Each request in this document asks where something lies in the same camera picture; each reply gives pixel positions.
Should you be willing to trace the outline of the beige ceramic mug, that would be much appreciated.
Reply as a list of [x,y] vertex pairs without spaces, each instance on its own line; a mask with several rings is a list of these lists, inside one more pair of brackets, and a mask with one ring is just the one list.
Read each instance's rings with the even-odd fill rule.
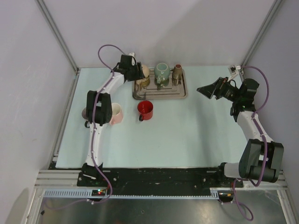
[[144,74],[144,79],[137,80],[136,81],[137,84],[141,84],[142,82],[146,82],[150,77],[150,69],[148,68],[148,66],[142,64],[142,72]]

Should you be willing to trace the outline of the red ceramic mug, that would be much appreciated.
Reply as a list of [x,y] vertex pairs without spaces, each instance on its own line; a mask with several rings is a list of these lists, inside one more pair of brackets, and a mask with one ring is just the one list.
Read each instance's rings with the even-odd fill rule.
[[153,104],[148,100],[143,100],[137,105],[139,121],[150,120],[153,116]]

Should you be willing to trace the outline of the pink ceramic mug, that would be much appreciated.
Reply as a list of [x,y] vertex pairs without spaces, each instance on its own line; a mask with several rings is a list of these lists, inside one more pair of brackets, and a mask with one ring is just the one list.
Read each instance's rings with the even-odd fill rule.
[[110,125],[115,125],[121,123],[123,120],[122,108],[118,103],[112,103],[112,118],[110,120]]

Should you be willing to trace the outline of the mauve ceramic cup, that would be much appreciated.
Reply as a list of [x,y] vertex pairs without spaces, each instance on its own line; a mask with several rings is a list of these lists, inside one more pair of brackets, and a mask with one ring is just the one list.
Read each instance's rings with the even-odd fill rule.
[[81,115],[82,115],[83,119],[85,120],[85,123],[84,123],[85,128],[89,128],[89,121],[88,121],[88,116],[86,113],[86,108],[83,109]]

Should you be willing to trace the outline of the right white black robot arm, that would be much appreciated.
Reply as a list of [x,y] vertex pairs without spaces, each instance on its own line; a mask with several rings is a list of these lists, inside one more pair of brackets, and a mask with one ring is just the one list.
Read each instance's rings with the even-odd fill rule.
[[197,88],[208,99],[225,98],[232,102],[230,115],[241,127],[247,145],[238,163],[239,176],[260,182],[274,183],[278,180],[284,147],[268,136],[262,127],[254,96],[259,83],[244,79],[240,87],[233,86],[227,77],[218,78],[214,83]]

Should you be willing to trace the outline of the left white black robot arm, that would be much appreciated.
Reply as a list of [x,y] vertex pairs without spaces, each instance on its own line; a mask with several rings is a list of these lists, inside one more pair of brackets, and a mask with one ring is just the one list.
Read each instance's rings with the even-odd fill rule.
[[88,155],[81,172],[93,186],[103,183],[104,177],[99,170],[103,164],[101,144],[103,131],[113,116],[111,95],[126,81],[144,79],[141,62],[136,61],[135,53],[121,55],[120,62],[111,69],[107,81],[96,91],[88,91],[86,116],[90,128]]

